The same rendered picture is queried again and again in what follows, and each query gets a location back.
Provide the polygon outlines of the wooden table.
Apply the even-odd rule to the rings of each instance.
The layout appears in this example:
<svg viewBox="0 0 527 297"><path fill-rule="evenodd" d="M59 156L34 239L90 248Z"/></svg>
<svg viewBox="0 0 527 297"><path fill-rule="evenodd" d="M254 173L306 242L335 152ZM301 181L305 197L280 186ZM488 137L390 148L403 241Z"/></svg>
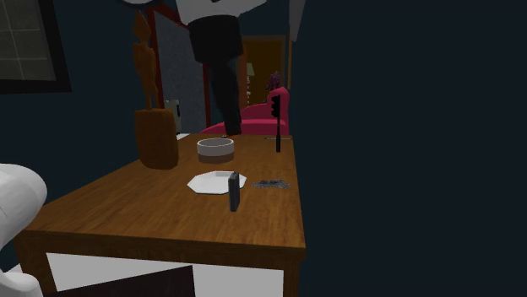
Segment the wooden table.
<svg viewBox="0 0 527 297"><path fill-rule="evenodd" d="M285 140L277 153L265 138L236 136L235 157L222 165L247 179L235 212L227 195L200 195L187 186L216 170L198 160L199 135L192 134L180 141L173 169L134 161L46 204L15 237L21 269L49 294L56 289L51 253L270 268L284 274L283 296L298 297L306 244L294 143ZM252 186L278 178L291 187Z"/></svg>

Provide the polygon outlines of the white and brown bowl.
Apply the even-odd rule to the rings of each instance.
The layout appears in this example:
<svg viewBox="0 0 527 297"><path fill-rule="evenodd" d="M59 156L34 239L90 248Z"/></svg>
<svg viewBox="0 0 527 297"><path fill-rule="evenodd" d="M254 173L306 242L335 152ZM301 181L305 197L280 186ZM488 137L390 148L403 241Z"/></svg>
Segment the white and brown bowl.
<svg viewBox="0 0 527 297"><path fill-rule="evenodd" d="M234 159L235 143L229 138L206 138L197 142L197 152L202 163L226 163Z"/></svg>

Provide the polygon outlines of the brown wooden figure statue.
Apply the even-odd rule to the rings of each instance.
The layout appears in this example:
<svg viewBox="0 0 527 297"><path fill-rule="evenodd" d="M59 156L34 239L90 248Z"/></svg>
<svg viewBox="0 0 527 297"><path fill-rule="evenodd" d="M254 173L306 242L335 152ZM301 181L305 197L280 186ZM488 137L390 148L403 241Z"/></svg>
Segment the brown wooden figure statue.
<svg viewBox="0 0 527 297"><path fill-rule="evenodd" d="M160 105L156 85L156 55L148 46L151 31L140 10L135 11L133 33L139 42L133 43L133 62L141 80L145 108L134 112L137 148L141 162L150 169L170 170L178 164L176 125L171 110Z"/></svg>

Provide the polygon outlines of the grey flat tangled heap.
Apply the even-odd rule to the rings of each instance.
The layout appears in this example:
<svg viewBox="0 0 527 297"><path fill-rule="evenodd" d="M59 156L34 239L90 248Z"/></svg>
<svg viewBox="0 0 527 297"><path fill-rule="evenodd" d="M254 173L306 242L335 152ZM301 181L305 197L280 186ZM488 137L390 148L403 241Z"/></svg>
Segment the grey flat tangled heap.
<svg viewBox="0 0 527 297"><path fill-rule="evenodd" d="M271 180L255 181L252 183L252 186L257 187L257 188L287 189L291 187L291 184L285 181L283 178L278 178L278 179L271 179Z"/></svg>

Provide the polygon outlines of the dark framed window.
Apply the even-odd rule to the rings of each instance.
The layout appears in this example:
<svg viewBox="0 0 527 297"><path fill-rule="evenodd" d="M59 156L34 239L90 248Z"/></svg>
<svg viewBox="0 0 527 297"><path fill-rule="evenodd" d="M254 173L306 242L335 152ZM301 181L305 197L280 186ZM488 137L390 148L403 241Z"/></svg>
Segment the dark framed window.
<svg viewBox="0 0 527 297"><path fill-rule="evenodd" d="M54 0L0 0L0 95L71 91Z"/></svg>

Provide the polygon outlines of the dark grey upright box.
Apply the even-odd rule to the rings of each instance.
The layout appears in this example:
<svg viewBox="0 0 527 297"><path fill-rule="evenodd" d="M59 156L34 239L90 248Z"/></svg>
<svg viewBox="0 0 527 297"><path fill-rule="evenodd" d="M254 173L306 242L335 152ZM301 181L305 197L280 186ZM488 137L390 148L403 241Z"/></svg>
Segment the dark grey upright box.
<svg viewBox="0 0 527 297"><path fill-rule="evenodd" d="M229 209L235 212L240 204L240 175L232 172L228 178Z"/></svg>

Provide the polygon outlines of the white octagonal plate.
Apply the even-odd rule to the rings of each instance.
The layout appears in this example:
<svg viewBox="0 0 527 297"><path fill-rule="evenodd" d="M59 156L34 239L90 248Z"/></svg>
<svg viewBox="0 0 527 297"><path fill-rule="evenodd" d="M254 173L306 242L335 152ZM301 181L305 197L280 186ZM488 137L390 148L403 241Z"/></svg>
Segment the white octagonal plate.
<svg viewBox="0 0 527 297"><path fill-rule="evenodd" d="M232 171L214 170L196 175L187 186L197 194L226 194Z"/></svg>

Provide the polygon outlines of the black upright tool on rod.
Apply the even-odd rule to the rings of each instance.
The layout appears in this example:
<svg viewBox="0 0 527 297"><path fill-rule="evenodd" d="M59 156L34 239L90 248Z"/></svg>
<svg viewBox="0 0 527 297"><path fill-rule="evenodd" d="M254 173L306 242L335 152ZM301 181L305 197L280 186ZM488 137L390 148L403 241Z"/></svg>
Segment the black upright tool on rod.
<svg viewBox="0 0 527 297"><path fill-rule="evenodd" d="M276 118L276 136L275 136L275 150L277 153L280 152L280 107L281 107L281 96L275 95L271 98L272 100L272 111L271 115Z"/></svg>

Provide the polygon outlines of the brown door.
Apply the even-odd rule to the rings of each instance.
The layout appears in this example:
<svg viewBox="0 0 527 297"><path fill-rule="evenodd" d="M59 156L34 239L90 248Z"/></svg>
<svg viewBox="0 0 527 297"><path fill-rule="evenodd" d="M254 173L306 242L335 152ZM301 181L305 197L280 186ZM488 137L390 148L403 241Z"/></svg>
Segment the brown door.
<svg viewBox="0 0 527 297"><path fill-rule="evenodd" d="M264 103L267 100L268 82L277 72L280 86L285 85L286 77L286 38L285 35L244 35L242 37L244 54L252 71L247 70L247 96L244 106Z"/></svg>

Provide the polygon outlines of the red framed mirror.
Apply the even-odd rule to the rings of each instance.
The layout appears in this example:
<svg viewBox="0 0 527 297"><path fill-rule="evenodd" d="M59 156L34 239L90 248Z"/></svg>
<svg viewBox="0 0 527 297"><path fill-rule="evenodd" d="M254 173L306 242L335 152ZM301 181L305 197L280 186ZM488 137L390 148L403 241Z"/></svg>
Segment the red framed mirror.
<svg viewBox="0 0 527 297"><path fill-rule="evenodd" d="M210 126L209 81L205 66L194 59L188 27L168 0L158 0L145 13L157 58L160 98L163 103L179 102L182 132L199 133Z"/></svg>

